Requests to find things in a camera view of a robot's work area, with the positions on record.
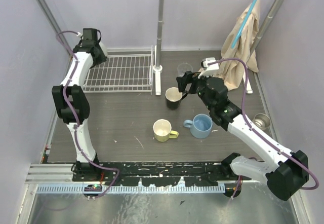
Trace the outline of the black mug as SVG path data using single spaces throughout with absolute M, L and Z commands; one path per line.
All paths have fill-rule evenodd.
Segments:
M 166 106 L 171 110 L 176 110 L 181 104 L 182 92 L 177 87 L 168 88 L 165 92 Z

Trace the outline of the yellow mug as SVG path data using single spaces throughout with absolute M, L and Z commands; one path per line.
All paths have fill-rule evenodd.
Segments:
M 169 139 L 178 138 L 179 132 L 172 130 L 172 125 L 168 120 L 159 119 L 153 124 L 154 138 L 158 142 L 166 142 Z

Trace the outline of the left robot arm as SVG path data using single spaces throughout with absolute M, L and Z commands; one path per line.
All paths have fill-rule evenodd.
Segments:
M 91 68 L 106 61 L 107 51 L 101 42 L 100 30 L 67 30 L 58 33 L 56 38 L 70 32 L 80 40 L 73 49 L 68 48 L 71 65 L 61 84 L 52 87 L 52 96 L 57 115 L 69 129 L 75 146 L 74 174 L 84 176 L 89 181 L 97 181 L 101 177 L 101 168 L 88 129 L 90 104 L 84 93 L 84 82 Z

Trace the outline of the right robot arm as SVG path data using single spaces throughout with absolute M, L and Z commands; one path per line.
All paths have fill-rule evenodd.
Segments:
M 224 178 L 234 180 L 241 175 L 257 180 L 283 201 L 309 180 L 307 155 L 302 151 L 293 152 L 258 128 L 228 99 L 222 79 L 187 71 L 176 81 L 179 92 L 197 94 L 209 110 L 212 121 L 241 139 L 262 159 L 258 162 L 232 153 L 222 161 Z

